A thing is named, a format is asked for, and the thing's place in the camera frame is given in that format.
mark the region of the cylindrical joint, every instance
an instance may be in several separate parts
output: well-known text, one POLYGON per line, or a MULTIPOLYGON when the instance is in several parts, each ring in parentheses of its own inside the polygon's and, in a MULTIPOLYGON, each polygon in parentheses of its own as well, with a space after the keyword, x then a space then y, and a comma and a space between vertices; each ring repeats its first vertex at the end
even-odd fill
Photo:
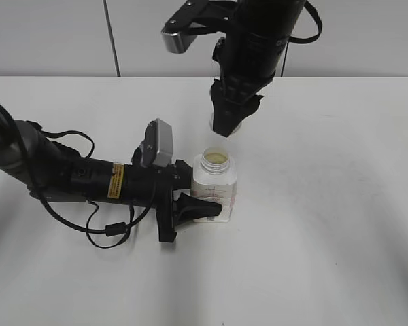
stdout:
POLYGON ((305 0, 242 0, 233 22, 246 32, 226 36, 220 64, 226 74, 270 78, 305 0))

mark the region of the yellow liquid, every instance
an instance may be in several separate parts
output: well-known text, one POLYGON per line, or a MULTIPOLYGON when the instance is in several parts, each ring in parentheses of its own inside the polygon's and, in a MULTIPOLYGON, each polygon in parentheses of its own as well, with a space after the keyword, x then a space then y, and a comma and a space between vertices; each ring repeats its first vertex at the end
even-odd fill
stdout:
POLYGON ((228 158, 221 153, 208 153, 204 157, 207 161, 213 164, 222 164, 228 160, 228 158))

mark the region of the black cable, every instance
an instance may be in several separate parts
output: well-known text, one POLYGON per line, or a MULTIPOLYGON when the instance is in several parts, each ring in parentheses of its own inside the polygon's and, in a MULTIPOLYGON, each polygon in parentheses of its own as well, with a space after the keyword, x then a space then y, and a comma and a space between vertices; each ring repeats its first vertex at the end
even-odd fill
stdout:
POLYGON ((80 231, 80 232, 88 232, 88 233, 93 233, 93 234, 104 234, 105 230, 98 230, 98 229, 88 229, 84 228, 80 225, 74 224, 63 217, 61 217, 54 209, 50 206, 50 203, 46 200, 37 180, 35 177, 35 173, 33 172, 32 165, 30 162, 29 155, 27 153, 26 145, 24 144, 24 141, 22 140, 20 131, 15 123, 15 120, 13 117, 5 110, 4 107, 0 105, 0 114, 6 119, 7 123, 9 124, 9 127, 14 134, 16 138, 16 142, 18 144, 18 147, 21 151, 21 157, 24 165, 26 166, 27 169, 27 174, 29 175, 30 181, 32 183, 33 189, 35 190, 35 194, 38 197, 39 201, 42 203, 42 206, 53 216, 57 221, 61 222, 62 224, 65 224, 71 229, 80 231))
POLYGON ((151 206, 154 203, 154 199, 156 197, 156 190, 157 190, 157 182, 154 181, 150 202, 148 203, 147 207, 145 207, 145 209, 142 211, 142 213, 138 216, 138 218, 136 218, 136 220, 130 221, 130 224, 128 225, 130 228, 132 228, 133 226, 138 224, 140 221, 142 221, 142 219, 148 214, 148 211, 151 209, 151 206))
POLYGON ((46 131, 41 130, 41 133, 42 133, 45 137, 51 138, 51 139, 62 138, 62 137, 67 136, 67 135, 69 135, 69 134, 76 134, 76 135, 81 136, 81 137, 83 137, 83 138, 85 138, 85 139, 88 139, 88 140, 91 142, 91 144, 92 144, 92 147, 91 147, 91 149, 90 149, 88 155, 86 155, 84 158, 90 158, 91 155, 92 155, 92 153, 94 153, 94 149, 95 149, 95 143, 94 143, 94 141, 93 141, 92 138, 90 138, 87 134, 85 134, 85 133, 83 133, 83 132, 81 132, 81 131, 68 130, 68 131, 64 131, 64 132, 46 132, 46 131))
POLYGON ((280 77, 283 77, 283 76, 284 76, 284 69, 286 68, 287 52, 288 52, 288 45, 289 45, 289 44, 290 44, 290 42, 287 42, 287 45, 286 45, 286 53, 284 54, 283 67, 281 68, 281 76, 280 76, 280 77))
MULTIPOLYGON (((92 212, 92 214, 89 216, 88 221, 86 221, 86 229, 88 229, 89 226, 89 222, 92 219, 92 217, 95 215, 96 212, 98 212, 99 210, 99 206, 96 202, 92 202, 90 200, 88 200, 88 203, 95 206, 95 210, 92 212)), ((133 206, 130 206, 130 224, 132 224, 133 222, 133 218, 135 216, 135 209, 133 208, 133 206)), ((85 232, 86 233, 86 237, 88 238, 89 242, 92 243, 94 246, 96 246, 97 248, 100 249, 110 249, 110 248, 114 248, 117 247, 121 244, 123 244, 124 242, 126 242, 129 237, 130 237, 130 233, 131 233, 131 228, 127 228, 127 231, 125 232, 124 236, 115 244, 111 244, 110 246, 101 246, 99 244, 97 244, 91 237, 90 237, 90 233, 85 232)))
MULTIPOLYGON (((126 241, 129 239, 129 237, 130 237, 131 228, 132 228, 133 226, 136 226, 140 221, 142 221, 143 218, 144 218, 144 217, 148 214, 148 212, 150 211, 151 206, 153 205, 154 199, 155 199, 155 197, 156 197, 156 190, 157 190, 157 184, 156 184, 156 182, 154 182, 154 185, 153 185, 153 188, 152 188, 152 193, 151 193, 150 202, 148 203, 147 207, 145 207, 145 209, 142 211, 142 213, 138 216, 138 218, 136 218, 135 220, 133 220, 133 218, 134 218, 134 216, 135 216, 135 208, 133 207, 133 205, 130 205, 130 207, 129 207, 129 209, 130 209, 130 223, 125 226, 126 232, 125 232, 124 236, 123 236, 117 243, 111 244, 110 246, 101 246, 101 245, 97 244, 97 243, 91 238, 91 236, 90 236, 90 234, 89 234, 88 232, 85 232, 85 233, 86 233, 86 237, 88 238, 89 242, 92 243, 92 244, 93 244, 94 246, 96 246, 97 248, 100 248, 100 249, 110 249, 110 248, 114 248, 114 247, 119 246, 119 245, 123 244, 124 242, 126 242, 126 241)), ((89 230, 88 227, 89 227, 89 223, 90 223, 92 217, 93 217, 93 216, 95 215, 95 213, 97 213, 98 210, 99 210, 99 206, 98 206, 98 204, 97 204, 96 202, 93 202, 93 201, 91 201, 91 200, 88 200, 88 203, 91 204, 91 205, 93 205, 93 206, 95 206, 95 210, 94 210, 94 211, 92 212, 92 214, 89 216, 88 221, 86 221, 86 229, 87 229, 87 230, 89 230)))
POLYGON ((324 28, 322 19, 320 19, 319 13, 317 9, 307 0, 305 2, 305 9, 308 11, 310 16, 313 18, 314 22, 318 27, 318 33, 312 37, 308 37, 306 39, 300 39, 299 37, 290 36, 289 42, 296 43, 296 44, 308 44, 317 41, 322 34, 322 29, 324 28))
POLYGON ((107 1, 106 0, 103 0, 103 7, 104 7, 104 14, 106 16, 107 29, 109 30, 110 46, 112 48, 112 53, 114 54, 116 77, 121 77, 120 65, 118 63, 118 57, 116 56, 116 47, 115 47, 114 34, 112 33, 112 25, 110 24, 109 8, 107 7, 107 1))

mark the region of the yellow warning label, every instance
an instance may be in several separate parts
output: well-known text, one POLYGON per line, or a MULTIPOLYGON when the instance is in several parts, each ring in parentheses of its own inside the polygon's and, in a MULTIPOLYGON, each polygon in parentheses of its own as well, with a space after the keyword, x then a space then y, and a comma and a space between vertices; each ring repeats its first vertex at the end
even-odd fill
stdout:
POLYGON ((107 193, 108 198, 119 199, 123 179, 124 179, 124 165, 114 163, 112 176, 110 177, 109 192, 107 193))

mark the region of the bottle label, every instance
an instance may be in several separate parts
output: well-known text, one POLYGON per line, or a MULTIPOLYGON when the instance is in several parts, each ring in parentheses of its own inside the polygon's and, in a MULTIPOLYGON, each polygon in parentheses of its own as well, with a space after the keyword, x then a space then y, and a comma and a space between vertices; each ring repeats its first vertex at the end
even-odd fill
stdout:
POLYGON ((217 202, 222 206, 234 205, 236 196, 236 183, 232 185, 201 185, 192 180, 191 192, 193 197, 217 202))

